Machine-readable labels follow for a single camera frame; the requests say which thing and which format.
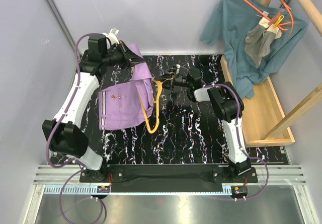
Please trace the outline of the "purple trousers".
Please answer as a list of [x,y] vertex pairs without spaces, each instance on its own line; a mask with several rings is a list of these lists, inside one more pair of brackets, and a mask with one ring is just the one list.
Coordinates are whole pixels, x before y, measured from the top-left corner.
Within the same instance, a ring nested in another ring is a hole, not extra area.
[[134,66],[130,81],[101,90],[99,97],[99,129],[132,128],[153,113],[152,75],[145,61]]

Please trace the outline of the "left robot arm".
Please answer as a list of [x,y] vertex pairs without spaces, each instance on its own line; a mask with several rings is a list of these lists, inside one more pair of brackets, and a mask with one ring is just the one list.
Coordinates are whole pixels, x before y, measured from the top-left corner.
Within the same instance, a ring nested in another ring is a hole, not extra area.
[[118,32],[113,28],[109,33],[87,33],[80,37],[88,39],[88,48],[79,54],[78,46],[75,47],[73,85],[58,113],[42,124],[48,164],[56,169],[78,164],[81,171],[99,182],[111,180],[112,175],[106,160],[89,146],[80,129],[84,111],[109,67],[129,68],[143,62],[141,56],[117,38]]

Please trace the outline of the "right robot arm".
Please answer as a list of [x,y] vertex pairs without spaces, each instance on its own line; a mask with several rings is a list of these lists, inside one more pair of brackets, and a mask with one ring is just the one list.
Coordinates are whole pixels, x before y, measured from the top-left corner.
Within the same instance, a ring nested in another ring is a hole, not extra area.
[[154,78],[163,88],[172,91],[175,86],[186,88],[190,101],[195,103],[210,102],[217,119],[223,125],[228,145],[228,167],[224,171],[232,181],[247,179],[251,170],[251,160],[246,155],[242,131],[244,103],[230,82],[206,86],[201,70],[193,67],[186,75],[180,73],[176,65],[169,72]]

